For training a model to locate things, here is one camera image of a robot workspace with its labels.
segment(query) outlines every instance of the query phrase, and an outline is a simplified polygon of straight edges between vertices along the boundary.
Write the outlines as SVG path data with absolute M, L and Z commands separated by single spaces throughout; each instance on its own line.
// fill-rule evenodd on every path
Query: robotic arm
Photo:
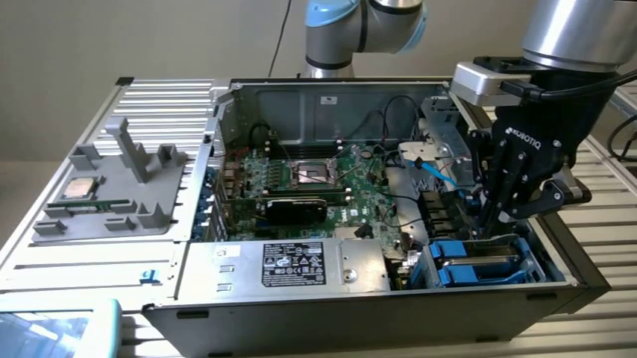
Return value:
M 484 235 L 510 218 L 590 201 L 569 169 L 614 89 L 637 78 L 616 73 L 637 51 L 636 34 L 637 1 L 538 0 L 522 57 L 455 67 L 451 91 L 496 106 L 498 117 L 469 140 Z
M 305 77 L 353 77 L 354 52 L 415 47 L 422 2 L 310 0 Z M 537 0 L 522 48 L 522 57 L 460 63 L 451 82 L 454 94 L 494 106 L 498 117 L 468 140 L 484 236 L 501 222 L 590 201 L 570 168 L 617 86 L 637 79 L 637 71 L 616 73 L 637 51 L 637 1 Z
M 353 77 L 354 52 L 398 53 L 425 32 L 423 0 L 310 0 L 303 77 Z

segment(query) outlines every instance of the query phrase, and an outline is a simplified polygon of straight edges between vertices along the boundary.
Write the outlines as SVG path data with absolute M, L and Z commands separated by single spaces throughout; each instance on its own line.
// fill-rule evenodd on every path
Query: motherboard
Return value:
M 297 146 L 271 138 L 261 147 L 228 149 L 214 180 L 224 234 L 208 230 L 194 241 L 373 239 L 395 290 L 560 277 L 553 264 L 538 259 L 544 249 L 525 222 L 504 222 L 497 235 L 482 234 L 482 188 L 461 186 L 443 174 L 464 160 L 442 166 L 438 160 L 411 161 L 401 146 Z M 397 182 L 397 175 L 409 180 Z M 405 222 L 410 207 L 417 218 Z M 425 239 L 410 233 L 418 225 Z
M 387 258 L 403 258 L 389 157 L 379 145 L 365 143 L 230 152 L 219 178 L 227 241 L 378 239 Z

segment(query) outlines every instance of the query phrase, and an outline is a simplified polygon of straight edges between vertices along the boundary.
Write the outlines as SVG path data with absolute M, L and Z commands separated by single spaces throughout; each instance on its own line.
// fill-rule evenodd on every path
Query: power supply label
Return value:
M 261 282 L 266 287 L 325 285 L 322 242 L 265 244 Z

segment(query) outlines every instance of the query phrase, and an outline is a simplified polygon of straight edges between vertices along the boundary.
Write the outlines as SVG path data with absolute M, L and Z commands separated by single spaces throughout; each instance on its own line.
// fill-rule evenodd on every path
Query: blue latch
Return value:
M 441 257 L 466 257 L 468 251 L 462 241 L 435 241 L 430 244 L 429 249 L 434 259 Z
M 139 277 L 139 283 L 159 283 L 158 279 L 159 273 L 158 270 L 146 270 Z
M 473 266 L 445 266 L 438 270 L 439 281 L 445 286 L 466 286 L 478 283 Z

